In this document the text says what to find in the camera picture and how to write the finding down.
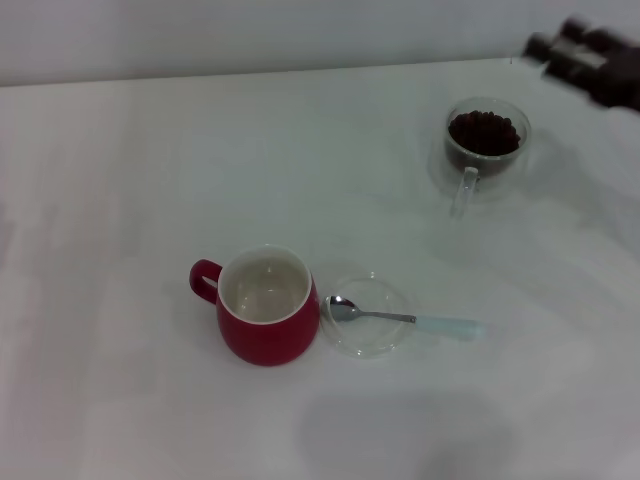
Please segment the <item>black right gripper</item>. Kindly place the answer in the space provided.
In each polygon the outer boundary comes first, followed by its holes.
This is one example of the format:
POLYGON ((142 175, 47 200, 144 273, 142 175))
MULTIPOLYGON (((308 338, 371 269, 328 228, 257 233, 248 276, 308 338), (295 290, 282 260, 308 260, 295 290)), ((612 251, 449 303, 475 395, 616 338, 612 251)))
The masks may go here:
POLYGON ((560 37, 533 35, 522 51, 524 59, 545 67, 544 74, 580 90, 605 108, 639 110, 639 45, 620 44, 610 30, 592 28, 578 19, 567 19, 560 37), (580 53, 602 56, 599 66, 580 53))

